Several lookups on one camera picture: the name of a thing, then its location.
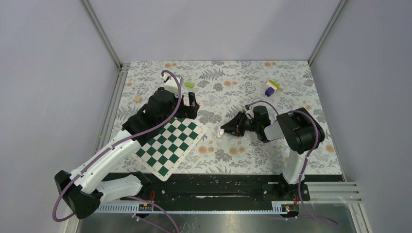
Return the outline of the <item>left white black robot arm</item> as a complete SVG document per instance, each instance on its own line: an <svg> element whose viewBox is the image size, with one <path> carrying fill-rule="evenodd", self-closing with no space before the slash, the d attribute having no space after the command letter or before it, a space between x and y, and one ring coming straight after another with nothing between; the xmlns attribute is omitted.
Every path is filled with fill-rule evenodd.
<svg viewBox="0 0 412 233"><path fill-rule="evenodd" d="M101 204L126 196L136 196L140 200L149 197L150 181L141 172L106 182L103 179L121 160L159 135L160 130L175 117L196 119L200 105L195 93L188 93L187 105L183 98L181 92L174 94L163 87L158 88L97 154L71 172L59 171L54 177L59 196L52 210L53 220L62 222L72 216L84 219ZM62 200L72 214L58 218L57 208Z"/></svg>

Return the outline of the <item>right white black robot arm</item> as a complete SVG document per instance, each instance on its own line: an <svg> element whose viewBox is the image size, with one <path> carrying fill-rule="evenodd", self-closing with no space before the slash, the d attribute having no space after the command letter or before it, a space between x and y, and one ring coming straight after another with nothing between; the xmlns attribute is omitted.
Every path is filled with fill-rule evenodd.
<svg viewBox="0 0 412 233"><path fill-rule="evenodd" d="M238 112L217 129L216 136L226 133L242 137L245 132L255 132L263 143L286 140L290 148L289 160L275 191L283 199L291 200L302 190L309 156L325 139L323 128L305 108L277 115L275 121L271 121L267 108L259 105L253 108L251 115L246 111Z"/></svg>

